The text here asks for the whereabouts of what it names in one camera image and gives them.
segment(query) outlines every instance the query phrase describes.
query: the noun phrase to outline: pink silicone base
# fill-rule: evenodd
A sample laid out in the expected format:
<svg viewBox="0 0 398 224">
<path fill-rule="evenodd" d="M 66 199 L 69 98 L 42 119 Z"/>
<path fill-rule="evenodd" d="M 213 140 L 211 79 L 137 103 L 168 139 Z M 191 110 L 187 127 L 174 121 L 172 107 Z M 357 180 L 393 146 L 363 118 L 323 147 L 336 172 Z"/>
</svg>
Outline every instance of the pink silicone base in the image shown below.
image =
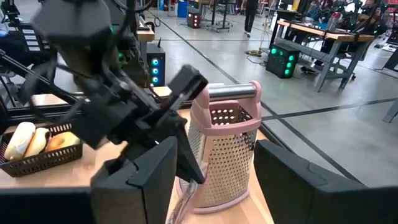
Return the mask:
<svg viewBox="0 0 398 224">
<path fill-rule="evenodd" d="M 181 185 L 180 185 L 180 179 L 176 178 L 175 180 L 176 180 L 175 185 L 177 186 L 178 196 L 181 197 L 182 189 L 181 189 Z M 250 192 L 249 192 L 249 190 L 247 190 L 241 196 L 237 197 L 234 200 L 226 202 L 222 205 L 217 205 L 217 206 L 212 206 L 212 207 L 207 207 L 207 208 L 194 208 L 192 212 L 195 214 L 209 214 L 209 213 L 220 212 L 220 211 L 229 209 L 229 208 L 241 203 L 244 199 L 246 199 L 249 196 L 249 194 L 250 194 Z"/>
</svg>

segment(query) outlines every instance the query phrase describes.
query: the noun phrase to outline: bread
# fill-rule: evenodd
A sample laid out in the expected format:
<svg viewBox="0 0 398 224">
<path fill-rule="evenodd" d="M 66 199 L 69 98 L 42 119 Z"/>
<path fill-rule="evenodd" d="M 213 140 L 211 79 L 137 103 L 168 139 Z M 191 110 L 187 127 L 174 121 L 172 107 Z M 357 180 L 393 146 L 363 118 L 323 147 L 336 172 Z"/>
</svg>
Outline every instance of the bread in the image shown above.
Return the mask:
<svg viewBox="0 0 398 224">
<path fill-rule="evenodd" d="M 35 129 L 35 125 L 31 122 L 22 122 L 18 124 L 4 152 L 4 158 L 9 161 L 22 159 L 35 133 Z"/>
<path fill-rule="evenodd" d="M 61 149 L 72 145 L 79 144 L 80 140 L 70 131 L 60 133 L 54 136 L 47 145 L 46 152 Z"/>
<path fill-rule="evenodd" d="M 50 141 L 51 132 L 47 128 L 37 128 L 26 149 L 24 158 L 35 156 L 43 151 Z"/>
</svg>

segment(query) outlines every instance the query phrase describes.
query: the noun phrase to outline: black plastic basket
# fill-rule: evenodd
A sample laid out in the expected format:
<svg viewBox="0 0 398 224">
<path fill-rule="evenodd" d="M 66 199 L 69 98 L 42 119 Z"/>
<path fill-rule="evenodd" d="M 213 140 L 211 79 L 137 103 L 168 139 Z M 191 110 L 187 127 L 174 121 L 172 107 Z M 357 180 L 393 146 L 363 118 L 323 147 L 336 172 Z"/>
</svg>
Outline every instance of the black plastic basket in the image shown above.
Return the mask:
<svg viewBox="0 0 398 224">
<path fill-rule="evenodd" d="M 47 128 L 50 130 L 51 136 L 55 136 L 71 130 L 72 125 L 70 123 L 66 123 L 61 125 L 47 125 L 42 128 Z M 83 155 L 83 143 L 80 142 L 77 145 L 64 147 L 50 152 L 42 152 L 36 156 L 30 156 L 18 161 L 8 161 L 4 158 L 4 153 L 13 134 L 14 132 L 3 134 L 0 140 L 0 169 L 11 177 L 22 177 L 27 174 L 33 174 L 67 162 L 75 161 L 80 159 Z"/>
</svg>

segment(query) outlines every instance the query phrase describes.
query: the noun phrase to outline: green light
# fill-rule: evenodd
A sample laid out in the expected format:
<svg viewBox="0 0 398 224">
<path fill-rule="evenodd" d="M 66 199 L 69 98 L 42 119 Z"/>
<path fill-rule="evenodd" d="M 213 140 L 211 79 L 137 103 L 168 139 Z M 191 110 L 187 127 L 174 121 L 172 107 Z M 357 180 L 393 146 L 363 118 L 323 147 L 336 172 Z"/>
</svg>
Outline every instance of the green light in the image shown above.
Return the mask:
<svg viewBox="0 0 398 224">
<path fill-rule="evenodd" d="M 159 60 L 157 60 L 156 58 L 152 59 L 152 64 L 153 65 L 158 65 L 159 64 Z"/>
</svg>

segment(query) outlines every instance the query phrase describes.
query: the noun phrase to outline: concrete floor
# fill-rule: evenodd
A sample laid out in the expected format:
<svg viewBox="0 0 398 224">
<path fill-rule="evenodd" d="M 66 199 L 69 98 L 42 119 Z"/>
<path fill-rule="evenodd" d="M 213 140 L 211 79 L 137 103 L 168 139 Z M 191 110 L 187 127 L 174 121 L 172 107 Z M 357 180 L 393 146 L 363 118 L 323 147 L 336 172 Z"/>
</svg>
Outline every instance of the concrete floor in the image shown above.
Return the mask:
<svg viewBox="0 0 398 224">
<path fill-rule="evenodd" d="M 26 20 L 38 6 L 30 0 L 18 2 Z M 331 80 L 317 93 L 313 90 L 316 75 L 303 75 L 297 68 L 295 78 L 281 80 L 247 59 L 243 52 L 261 45 L 261 18 L 256 18 L 248 39 L 243 35 L 243 16 L 228 16 L 233 27 L 217 33 L 191 29 L 164 12 L 152 12 L 162 21 L 155 33 L 167 53 L 167 81 L 186 63 L 211 83 L 257 80 L 262 85 L 263 122 L 298 155 L 370 187 L 398 185 L 398 118 L 391 124 L 382 121 L 398 98 L 398 79 L 389 76 L 394 73 L 374 71 L 391 53 L 369 48 L 365 61 L 355 69 L 357 79 L 344 91 L 338 90 L 340 80 Z M 147 20 L 153 19 L 147 13 Z M 268 46 L 267 40 L 266 35 L 263 47 Z M 56 84 L 76 90 L 70 74 L 64 72 L 57 73 Z"/>
</svg>

